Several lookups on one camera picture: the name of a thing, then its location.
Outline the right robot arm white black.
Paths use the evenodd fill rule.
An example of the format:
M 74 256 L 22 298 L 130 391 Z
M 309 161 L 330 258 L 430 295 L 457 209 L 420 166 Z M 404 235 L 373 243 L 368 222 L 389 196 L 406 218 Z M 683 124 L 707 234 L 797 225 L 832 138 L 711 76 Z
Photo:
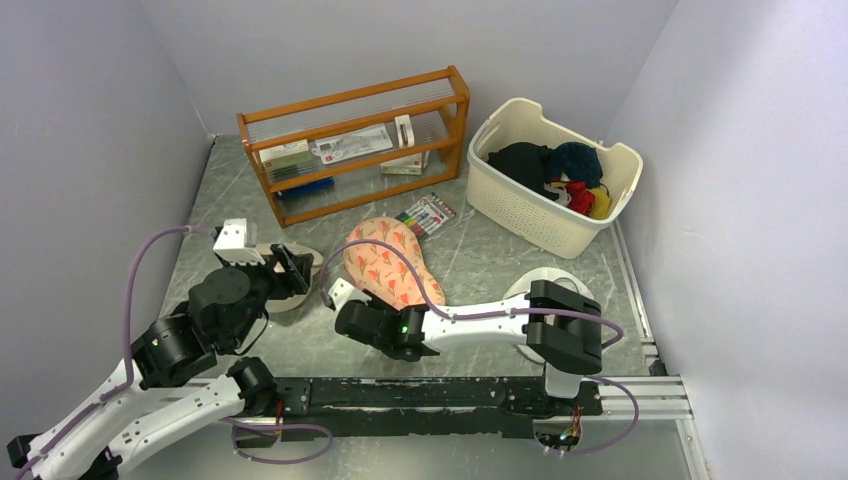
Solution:
M 527 292 L 497 302 L 396 309 L 337 279 L 328 301 L 338 334 L 393 360 L 418 362 L 482 344 L 529 348 L 543 360 L 539 398 L 553 414 L 573 406 L 582 379 L 602 370 L 599 304 L 550 280 L 533 280 Z

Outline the pink floral mesh laundry bag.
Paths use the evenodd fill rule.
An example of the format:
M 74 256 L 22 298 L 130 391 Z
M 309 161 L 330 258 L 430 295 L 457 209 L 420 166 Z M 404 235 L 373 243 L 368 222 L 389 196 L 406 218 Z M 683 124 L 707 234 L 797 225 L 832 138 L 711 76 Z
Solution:
M 430 299 L 446 303 L 444 292 L 428 270 L 415 234 L 390 217 L 375 217 L 358 224 L 346 241 L 366 239 L 345 249 L 343 262 L 351 283 L 395 309 L 423 304 Z

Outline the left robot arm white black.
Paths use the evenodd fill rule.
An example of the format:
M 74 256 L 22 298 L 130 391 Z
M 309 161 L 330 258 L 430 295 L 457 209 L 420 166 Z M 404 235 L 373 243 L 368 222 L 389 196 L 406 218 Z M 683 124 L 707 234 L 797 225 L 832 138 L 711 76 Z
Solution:
M 83 405 L 9 442 L 18 476 L 117 479 L 212 423 L 278 408 L 277 381 L 247 356 L 246 338 L 257 320 L 304 301 L 323 258 L 298 244 L 215 254 L 221 267 L 151 323 Z

